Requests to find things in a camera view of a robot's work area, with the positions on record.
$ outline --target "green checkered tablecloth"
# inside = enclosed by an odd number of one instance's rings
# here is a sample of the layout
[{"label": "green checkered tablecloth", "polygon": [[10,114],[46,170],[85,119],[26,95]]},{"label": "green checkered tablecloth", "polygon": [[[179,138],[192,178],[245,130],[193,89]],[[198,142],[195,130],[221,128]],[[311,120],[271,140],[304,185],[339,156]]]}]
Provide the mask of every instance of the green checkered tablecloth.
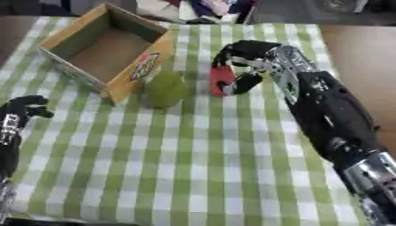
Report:
[{"label": "green checkered tablecloth", "polygon": [[159,111],[140,94],[111,107],[59,76],[37,44],[69,22],[39,18],[0,71],[2,100],[42,94],[55,111],[22,132],[15,212],[156,226],[364,224],[270,78],[244,95],[209,91],[211,59],[240,39],[288,42],[334,72],[317,26],[162,24],[175,35],[164,67],[185,71],[191,92]]}]

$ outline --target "black robotic finger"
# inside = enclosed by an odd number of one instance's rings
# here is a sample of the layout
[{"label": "black robotic finger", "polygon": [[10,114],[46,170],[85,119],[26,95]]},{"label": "black robotic finger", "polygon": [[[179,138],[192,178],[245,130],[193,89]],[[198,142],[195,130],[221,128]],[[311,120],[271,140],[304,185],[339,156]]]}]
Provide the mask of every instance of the black robotic finger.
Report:
[{"label": "black robotic finger", "polygon": [[213,59],[212,67],[218,67],[219,65],[226,66],[228,61],[228,56],[231,54],[232,44],[228,44],[223,47],[223,49],[218,52],[218,54]]},{"label": "black robotic finger", "polygon": [[47,107],[41,106],[41,107],[27,107],[27,115],[29,117],[45,117],[45,118],[52,118],[54,116],[54,113],[50,112],[47,110]]},{"label": "black robotic finger", "polygon": [[18,97],[10,100],[12,105],[46,105],[48,99],[44,98],[42,95],[27,95],[23,97]]},{"label": "black robotic finger", "polygon": [[260,75],[245,72],[235,79],[231,85],[218,81],[217,86],[224,94],[244,94],[262,81],[263,78]]},{"label": "black robotic finger", "polygon": [[277,42],[241,40],[232,45],[231,55],[241,57],[246,60],[255,60],[257,58],[267,57],[268,51],[280,46]]}]

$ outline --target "green pear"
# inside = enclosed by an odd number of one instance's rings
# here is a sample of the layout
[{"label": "green pear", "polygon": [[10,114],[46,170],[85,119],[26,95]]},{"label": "green pear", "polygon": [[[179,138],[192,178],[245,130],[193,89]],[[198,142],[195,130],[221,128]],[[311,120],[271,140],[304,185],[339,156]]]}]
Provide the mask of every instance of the green pear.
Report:
[{"label": "green pear", "polygon": [[154,108],[165,109],[186,97],[188,86],[181,72],[159,72],[147,85],[148,99]]}]

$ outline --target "box label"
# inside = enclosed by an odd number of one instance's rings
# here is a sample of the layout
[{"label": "box label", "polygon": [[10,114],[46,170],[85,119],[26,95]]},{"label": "box label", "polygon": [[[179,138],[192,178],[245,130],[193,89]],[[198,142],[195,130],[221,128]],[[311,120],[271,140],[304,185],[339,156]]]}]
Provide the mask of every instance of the box label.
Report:
[{"label": "box label", "polygon": [[141,79],[149,75],[151,70],[153,69],[156,60],[160,57],[159,53],[150,53],[141,56],[134,69],[130,80]]}]

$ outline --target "silver robotic part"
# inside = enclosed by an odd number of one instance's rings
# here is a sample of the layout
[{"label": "silver robotic part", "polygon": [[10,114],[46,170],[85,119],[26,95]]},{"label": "silver robotic part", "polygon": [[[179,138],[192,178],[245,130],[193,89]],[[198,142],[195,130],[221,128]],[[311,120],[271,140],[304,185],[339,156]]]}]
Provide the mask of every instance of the silver robotic part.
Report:
[{"label": "silver robotic part", "polygon": [[14,114],[7,114],[3,120],[0,130],[0,144],[10,145],[12,140],[19,133],[19,116]]},{"label": "silver robotic part", "polygon": [[0,182],[0,225],[4,224],[16,196],[14,184],[9,178]]},{"label": "silver robotic part", "polygon": [[298,72],[317,72],[316,65],[309,61],[299,49],[293,46],[280,46],[268,52],[270,75],[285,94],[285,98],[295,104],[299,98]]},{"label": "silver robotic part", "polygon": [[386,153],[373,153],[344,171],[346,178],[360,199],[361,208],[371,225],[386,225],[381,209],[367,194],[381,192],[396,205],[396,162]]},{"label": "silver robotic part", "polygon": [[388,224],[388,220],[382,214],[381,209],[378,207],[376,203],[374,203],[370,198],[359,198],[359,204],[361,210],[366,217],[366,220],[369,222],[371,226],[383,226],[383,225],[391,225]]},{"label": "silver robotic part", "polygon": [[396,162],[386,153],[373,153],[345,170],[345,175],[359,193],[382,189],[396,205]]}]

